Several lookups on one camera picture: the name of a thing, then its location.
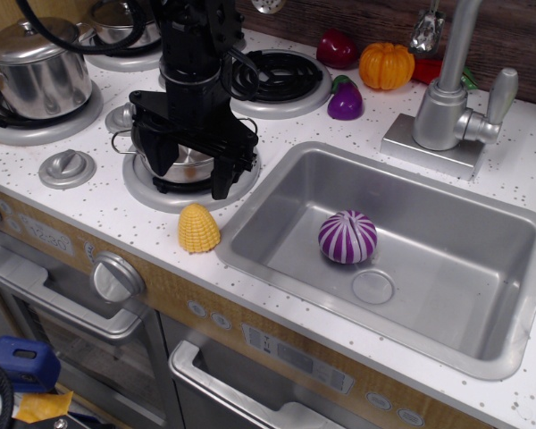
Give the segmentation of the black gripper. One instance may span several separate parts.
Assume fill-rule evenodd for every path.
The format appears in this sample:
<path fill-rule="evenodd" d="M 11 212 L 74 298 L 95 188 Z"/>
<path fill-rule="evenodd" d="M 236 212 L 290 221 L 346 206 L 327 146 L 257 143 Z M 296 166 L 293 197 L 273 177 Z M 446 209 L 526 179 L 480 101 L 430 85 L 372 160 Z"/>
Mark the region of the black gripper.
<path fill-rule="evenodd" d="M 226 199 L 241 174 L 252 169 L 258 137 L 236 118 L 229 101 L 203 109 L 181 99 L 175 106 L 164 92 L 141 90 L 131 92 L 129 101 L 136 107 L 133 141 L 155 175 L 166 175 L 180 146 L 195 149 L 214 159 L 213 199 Z"/>

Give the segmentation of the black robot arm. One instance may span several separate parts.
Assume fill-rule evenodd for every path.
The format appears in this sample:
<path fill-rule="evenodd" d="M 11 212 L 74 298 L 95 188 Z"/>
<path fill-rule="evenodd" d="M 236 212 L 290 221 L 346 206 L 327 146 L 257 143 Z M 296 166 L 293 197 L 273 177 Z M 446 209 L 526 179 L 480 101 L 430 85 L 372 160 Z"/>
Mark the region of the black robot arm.
<path fill-rule="evenodd" d="M 243 37 L 243 16 L 232 1 L 154 1 L 162 41 L 163 92 L 134 91 L 131 137 L 162 193 L 180 182 L 166 174 L 180 148 L 214 161 L 205 179 L 215 199 L 225 199 L 240 175 L 255 162 L 256 133 L 230 108 L 232 65 L 254 64 L 235 45 Z"/>

